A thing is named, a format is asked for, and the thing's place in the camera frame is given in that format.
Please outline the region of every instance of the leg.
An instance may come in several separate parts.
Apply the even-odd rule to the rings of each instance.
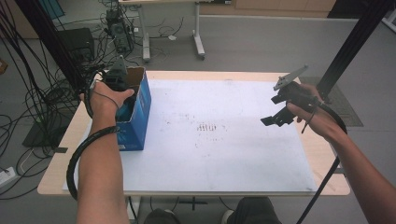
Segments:
[[[243,198],[229,216],[227,224],[280,224],[268,197]]]
[[[180,221],[171,211],[157,208],[148,214],[145,224],[180,224]]]

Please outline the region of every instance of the desk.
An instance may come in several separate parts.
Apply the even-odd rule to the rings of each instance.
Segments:
[[[139,15],[140,25],[143,32],[143,61],[148,63],[150,60],[149,53],[149,33],[146,30],[146,14],[143,8],[148,11],[152,11],[152,14],[156,16],[162,15],[166,10],[172,10],[171,13],[180,13],[180,11],[185,8],[180,8],[180,4],[188,4],[188,6],[193,7],[192,15],[195,17],[195,29],[192,31],[192,36],[195,41],[195,46],[198,51],[198,56],[202,59],[205,58],[204,46],[199,35],[199,11],[200,3],[197,0],[119,0],[122,5],[133,5],[137,9]]]
[[[272,81],[276,82],[279,76],[284,74],[277,73],[243,73],[243,72],[184,72],[184,71],[147,71],[148,82],[151,79],[181,79],[181,80],[251,80],[251,81]],[[67,132],[64,135],[60,147],[68,147],[64,154],[56,153],[44,174],[39,186],[38,192],[45,195],[69,195],[68,190],[63,189],[65,182],[65,173],[69,160],[78,147],[81,136],[85,133],[89,123],[89,117],[84,106],[79,106],[76,115],[71,121]],[[293,122],[298,133],[303,128],[303,124]],[[310,129],[305,130],[304,134],[299,134],[304,147],[304,152],[308,163],[312,169],[313,177],[317,185],[320,184],[322,178],[326,175],[334,160],[334,155],[330,145],[317,136]],[[334,175],[322,195],[347,195],[350,192],[349,186],[343,175]],[[193,196],[214,196],[214,195],[264,195],[258,192],[232,193],[232,192],[206,192],[206,193],[178,193],[178,192],[138,192],[125,191],[126,195],[192,195]]]

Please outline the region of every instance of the cardboard box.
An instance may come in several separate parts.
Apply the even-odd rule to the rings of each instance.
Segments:
[[[134,99],[120,109],[120,111],[124,110],[123,112],[132,111],[132,115],[129,112],[130,116],[127,120],[117,122],[117,126],[120,127],[117,133],[119,149],[120,151],[143,150],[151,106],[149,82],[144,67],[127,68],[127,72],[125,80],[135,90],[135,94]]]
[[[2,59],[0,59],[0,75],[6,72],[7,67],[8,64],[4,62]]]

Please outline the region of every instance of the floor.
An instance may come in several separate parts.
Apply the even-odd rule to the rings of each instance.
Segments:
[[[201,18],[201,37],[206,57],[202,61],[196,56],[191,37],[193,20],[184,20],[176,34],[177,40],[167,38],[151,39],[155,57],[149,64],[150,70],[192,70],[192,71],[243,71],[243,72],[290,72],[307,63],[310,68],[305,72],[308,77],[321,77],[333,57],[340,49],[356,20],[330,19],[285,19],[262,17],[216,17]],[[36,40],[28,43],[41,55]],[[6,73],[0,75],[0,114],[16,119],[26,107],[26,87],[22,84],[15,65],[0,43],[0,56],[9,62]],[[392,103],[396,95],[396,34],[382,23],[363,46],[359,54],[337,82],[338,87],[348,99],[360,117],[363,127],[349,127],[349,135],[361,147],[378,170],[393,184],[396,184],[396,104]],[[141,59],[130,56],[141,64]],[[56,69],[49,59],[51,69]],[[43,74],[37,64],[32,62],[37,83],[46,88]],[[0,125],[7,123],[0,118]],[[21,142],[33,124],[32,118],[23,118],[1,157],[0,167],[15,167],[18,159],[26,153],[20,166],[26,171],[38,161],[31,151]],[[45,159],[29,174],[44,169],[50,162]],[[39,195],[37,186],[43,173],[24,177],[12,190],[4,193],[11,184],[0,188],[1,223],[74,223],[76,202],[71,197],[50,197]],[[32,192],[11,200],[5,198],[20,195],[30,189]],[[176,197],[142,198],[139,221],[155,208],[171,209]],[[190,204],[179,203],[174,212],[181,223],[219,223],[227,210],[219,198],[197,198],[208,202],[197,205],[195,210]],[[223,198],[226,205],[235,209],[239,198]],[[285,223],[295,223],[306,207],[308,197],[271,197],[279,219]],[[366,223],[353,193],[339,197],[320,197],[304,223]]]

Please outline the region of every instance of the hand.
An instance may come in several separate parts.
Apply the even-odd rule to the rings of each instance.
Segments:
[[[108,112],[115,115],[125,99],[133,94],[134,90],[113,91],[104,82],[96,81],[90,100],[92,112],[93,114]]]
[[[321,100],[321,97],[314,86],[301,84],[301,87],[310,91],[312,95],[317,96],[319,100]],[[319,107],[317,108],[314,116],[312,116],[312,113],[308,113],[292,103],[287,103],[287,108],[292,114],[297,116],[297,122],[301,122],[303,119],[305,121],[309,120],[309,126],[311,129],[328,141],[334,138],[335,135],[344,133],[332,116]]]

